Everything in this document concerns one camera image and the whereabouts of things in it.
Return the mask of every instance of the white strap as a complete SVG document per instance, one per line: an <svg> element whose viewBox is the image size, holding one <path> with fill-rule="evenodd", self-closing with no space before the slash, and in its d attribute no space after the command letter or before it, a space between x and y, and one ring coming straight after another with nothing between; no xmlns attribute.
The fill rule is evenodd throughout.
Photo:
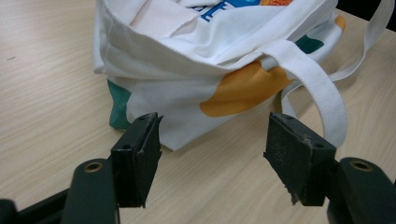
<svg viewBox="0 0 396 224"><path fill-rule="evenodd" d="M366 51L370 49L370 47L375 43L375 41L380 37L380 35L386 29L386 26L390 20L390 17L392 15L392 12L394 9L394 4L395 4L394 0L381 1L374 16L371 18L370 22L368 23L368 25L366 27L366 30L364 33L364 44L362 46L362 50L361 50L361 54L360 54L359 58L353 64L351 64L349 67L347 67L346 69L329 75L329 78L331 81L337 81L337 80L341 80L346 77L349 77L352 73L354 73L356 71L356 69L358 69L358 67L361 65L362 61L364 60ZM305 85L303 80L296 80L282 91L281 104L282 104L283 113L288 114L293 117L296 117L294 109L291 106L291 103L289 100L289 94L291 92L293 92L294 90L296 90L298 87L302 86L303 84ZM329 105L329 104L333 104L333 101L329 101L329 102L315 101L315 103L317 105L319 105L319 104ZM341 133L338 133L336 127L333 127L333 130L335 131L335 133L332 133L331 131L326 132L326 130L330 129L330 128L326 128L326 126L329 126L329 125L333 126L334 123L336 123L337 119L339 119L339 118L334 116L328 120L324 120L322 113L327 113L327 111L320 111L320 109L319 109L319 112L320 112L320 115L322 116L323 128L325 130L325 138L329 142L331 142L333 145L335 145L336 147L340 147L344 143L344 140L347 136L347 129L345 129L345 132L344 132L344 130L342 131L341 129L344 129L347 125L346 124L342 125L340 127L340 130L338 130L338 131L343 132L342 134L345 135L344 137L339 136Z"/></svg>
<svg viewBox="0 0 396 224"><path fill-rule="evenodd" d="M318 107L324 138L341 146L347 135L347 112L340 93L323 69L288 40L277 40L263 47L262 52L304 83Z"/></svg>

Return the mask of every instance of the light wood grain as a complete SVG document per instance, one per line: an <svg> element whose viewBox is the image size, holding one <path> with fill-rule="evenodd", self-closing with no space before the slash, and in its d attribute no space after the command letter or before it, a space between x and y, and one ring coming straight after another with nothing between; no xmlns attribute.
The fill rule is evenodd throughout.
<svg viewBox="0 0 396 224"><path fill-rule="evenodd" d="M334 72L357 56L362 21L347 27L323 63ZM106 77L92 72L92 0L0 2L0 198L19 209L68 188L82 162L106 158L121 133L108 126ZM337 83L348 112L337 152L378 164L396 178L396 34L386 31L356 74ZM301 121L321 132L304 89L292 95ZM179 151L163 148L146 209L122 223L327 223L326 206L291 205L262 157L275 97Z"/></svg>

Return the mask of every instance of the canvas bag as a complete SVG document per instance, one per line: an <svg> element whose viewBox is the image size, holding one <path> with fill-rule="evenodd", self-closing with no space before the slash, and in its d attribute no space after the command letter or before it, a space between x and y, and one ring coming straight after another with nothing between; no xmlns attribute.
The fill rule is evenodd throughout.
<svg viewBox="0 0 396 224"><path fill-rule="evenodd" d="M383 3L382 10L394 4ZM208 8L219 4L222 10L210 14ZM108 75L114 100L110 124L125 129L135 118L156 111L164 116L162 144L179 149L285 87L282 104L292 114L287 95L305 84L321 115L325 138L340 146L347 134L346 110L318 65L345 26L333 13L337 1L224 4L97 1L93 63L95 73ZM391 12L385 14L381 22ZM375 30L373 42L384 28ZM336 75L347 77L350 70Z"/></svg>

